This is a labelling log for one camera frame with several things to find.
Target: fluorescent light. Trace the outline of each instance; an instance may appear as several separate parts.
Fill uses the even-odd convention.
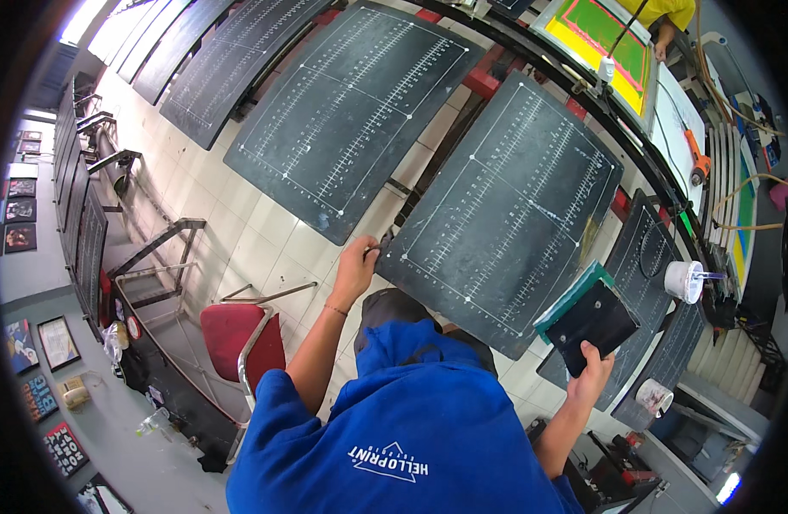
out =
[[[734,490],[739,486],[739,474],[732,473],[728,479],[725,481],[725,485],[719,490],[719,493],[716,496],[716,500],[719,504],[724,505],[728,499],[731,498],[731,495],[734,494]]]
[[[71,45],[77,46],[77,44],[80,43],[80,39],[83,37],[83,33],[88,29],[88,26],[91,25],[93,17],[102,9],[106,1],[107,0],[85,0],[80,10],[71,18],[66,29],[62,31],[60,41],[62,43],[70,43]]]

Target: screen printing machine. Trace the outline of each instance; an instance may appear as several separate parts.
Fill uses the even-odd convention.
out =
[[[596,409],[645,430],[654,416],[635,401],[639,386],[652,378],[673,389],[707,319],[744,289],[751,233],[712,220],[753,224],[754,190],[719,212],[712,206],[756,173],[745,136],[710,108],[697,112],[656,62],[646,28],[632,21],[626,29],[631,15],[614,0],[390,4],[122,4],[90,50],[106,73],[132,84],[203,149],[229,118],[242,120],[224,163],[337,246],[379,190],[405,197],[390,220],[395,237],[378,273],[510,359],[544,344],[534,320],[597,259],[639,327],[619,346]],[[464,30],[449,30],[453,22]],[[483,48],[466,34],[494,44]],[[598,81],[617,34],[614,77]],[[543,85],[533,69],[547,78]],[[460,84],[472,95],[422,175],[411,187],[393,180]],[[692,86],[697,98],[705,91],[684,84]],[[165,315],[158,306],[180,300],[205,221],[160,211],[165,228],[145,241],[112,227],[106,216],[133,211],[124,194],[135,186],[129,170],[141,153],[117,151],[120,129],[111,113],[75,116],[71,102],[89,98],[75,90],[73,100],[63,100],[57,134],[69,137],[60,146],[70,146],[80,125],[108,120],[92,131],[101,150],[93,158],[113,157],[88,173],[79,159],[60,164],[61,177],[74,170],[59,187],[75,197],[75,210],[68,212],[70,201],[58,209],[66,209],[61,220],[71,220],[63,227],[79,226],[77,216],[85,227],[61,234],[84,312],[101,337],[101,326],[121,317],[156,319]],[[686,133],[711,159],[701,177]],[[97,172],[99,180],[85,180]],[[66,195],[72,181],[76,192]],[[613,247],[595,251],[597,234],[614,217],[622,226]],[[163,257],[171,238],[183,241],[183,250]],[[701,262],[725,279],[706,283],[701,302],[680,302],[663,285],[671,261]],[[167,284],[154,273],[162,268]],[[159,283],[135,285],[146,276]],[[140,323],[117,375],[141,393],[158,391],[158,405],[204,454],[203,469],[221,471],[236,456],[247,417],[224,409],[208,374],[177,355],[167,341],[172,334],[154,325]],[[537,373],[566,388],[559,352],[549,352]]]

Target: blue object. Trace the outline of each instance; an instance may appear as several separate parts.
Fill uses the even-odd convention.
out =
[[[432,320],[365,335],[359,378],[324,426],[285,371],[263,375],[226,487],[233,514],[583,512],[565,476],[545,475],[470,346],[436,333]],[[421,362],[399,366],[428,346]]]

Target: chair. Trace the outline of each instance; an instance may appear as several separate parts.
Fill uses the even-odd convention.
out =
[[[227,381],[242,385],[249,409],[254,410],[254,386],[269,369],[285,369],[279,317],[262,303],[316,287],[310,282],[282,293],[257,298],[235,298],[251,287],[230,293],[220,303],[203,309],[200,326],[214,370]]]

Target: white plastic container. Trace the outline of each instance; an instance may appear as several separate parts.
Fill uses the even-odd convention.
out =
[[[636,403],[645,407],[648,412],[657,418],[668,410],[674,403],[674,392],[653,378],[647,378],[636,392]]]
[[[702,272],[702,263],[699,261],[669,262],[663,282],[665,292],[685,303],[697,303],[702,296],[702,278],[693,278],[695,272]]]

